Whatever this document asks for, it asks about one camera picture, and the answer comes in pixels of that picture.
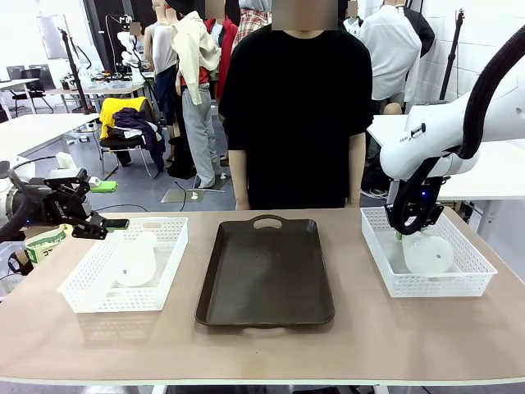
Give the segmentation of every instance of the black t-shirt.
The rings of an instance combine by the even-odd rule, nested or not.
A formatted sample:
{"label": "black t-shirt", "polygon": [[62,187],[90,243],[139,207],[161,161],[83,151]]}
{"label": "black t-shirt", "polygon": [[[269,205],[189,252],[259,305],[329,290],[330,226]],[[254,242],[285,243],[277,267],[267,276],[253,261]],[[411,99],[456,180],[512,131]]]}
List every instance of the black t-shirt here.
{"label": "black t-shirt", "polygon": [[252,209],[342,208],[349,140],[372,124],[372,65],[340,30],[297,39],[266,26],[231,57],[219,111],[247,156]]}

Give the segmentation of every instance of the light stand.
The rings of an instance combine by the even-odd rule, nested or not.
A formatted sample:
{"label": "light stand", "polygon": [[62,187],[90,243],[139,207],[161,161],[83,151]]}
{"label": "light stand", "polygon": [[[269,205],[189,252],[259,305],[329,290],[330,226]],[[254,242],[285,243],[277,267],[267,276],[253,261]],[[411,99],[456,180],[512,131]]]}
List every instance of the light stand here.
{"label": "light stand", "polygon": [[449,88],[450,74],[452,73],[452,66],[454,60],[456,60],[456,51],[458,49],[459,32],[463,25],[463,19],[465,19],[463,10],[459,10],[458,20],[456,21],[456,31],[454,33],[454,40],[452,41],[452,49],[450,50],[449,62],[446,65],[445,78],[443,79],[443,85],[441,86],[440,100],[444,100],[446,96],[446,90]]}
{"label": "light stand", "polygon": [[73,74],[73,79],[75,80],[76,88],[79,90],[80,95],[80,105],[82,106],[82,109],[84,110],[84,115],[89,115],[89,108],[88,104],[85,101],[84,96],[84,90],[82,89],[82,84],[80,83],[79,73],[76,70],[76,64],[73,60],[73,55],[71,54],[71,48],[69,45],[69,37],[67,35],[67,32],[59,29],[62,33],[62,41],[64,41],[64,44],[66,45],[66,53],[67,53],[67,59],[69,60],[69,65],[71,67],[71,73]]}

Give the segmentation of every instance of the gray pants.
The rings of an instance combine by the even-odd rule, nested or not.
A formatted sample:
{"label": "gray pants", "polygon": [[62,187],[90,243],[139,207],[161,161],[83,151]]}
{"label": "gray pants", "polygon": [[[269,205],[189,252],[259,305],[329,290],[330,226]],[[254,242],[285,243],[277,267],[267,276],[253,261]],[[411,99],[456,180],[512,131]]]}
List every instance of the gray pants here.
{"label": "gray pants", "polygon": [[212,187],[215,175],[221,175],[221,159],[215,150],[212,124],[212,98],[208,84],[199,86],[201,104],[195,105],[186,89],[182,92],[182,114],[188,134],[189,150],[201,180],[200,187]]}

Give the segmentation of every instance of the brown tray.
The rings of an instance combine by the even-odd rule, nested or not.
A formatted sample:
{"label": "brown tray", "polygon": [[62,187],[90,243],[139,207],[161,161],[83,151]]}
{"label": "brown tray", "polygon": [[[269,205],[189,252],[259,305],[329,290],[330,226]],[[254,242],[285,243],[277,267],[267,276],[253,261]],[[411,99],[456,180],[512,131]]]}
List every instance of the brown tray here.
{"label": "brown tray", "polygon": [[[262,219],[278,221],[281,228],[256,228]],[[330,322],[334,314],[313,220],[262,215],[219,225],[195,313],[199,323],[312,326]]]}

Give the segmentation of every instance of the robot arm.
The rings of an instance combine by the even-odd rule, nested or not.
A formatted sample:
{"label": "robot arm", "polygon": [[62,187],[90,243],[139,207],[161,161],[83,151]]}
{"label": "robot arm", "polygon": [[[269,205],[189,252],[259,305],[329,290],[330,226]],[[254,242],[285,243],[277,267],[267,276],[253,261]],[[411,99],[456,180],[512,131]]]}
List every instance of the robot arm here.
{"label": "robot arm", "polygon": [[472,92],[453,103],[414,106],[406,136],[383,145],[383,171],[400,181],[386,210],[401,234],[436,222],[445,177],[472,169],[481,142],[525,138],[523,56],[525,26],[489,62]]}
{"label": "robot arm", "polygon": [[[86,194],[91,185],[99,184],[97,178],[83,168],[53,170],[44,179],[35,178],[32,162],[37,160],[20,161],[13,168],[9,162],[0,162],[0,225],[7,220],[0,227],[0,242],[32,226],[70,224],[74,237],[95,240],[105,239],[110,228],[127,228],[128,220],[109,220],[91,209]],[[19,176],[17,170],[29,165],[29,171],[20,171]]]}

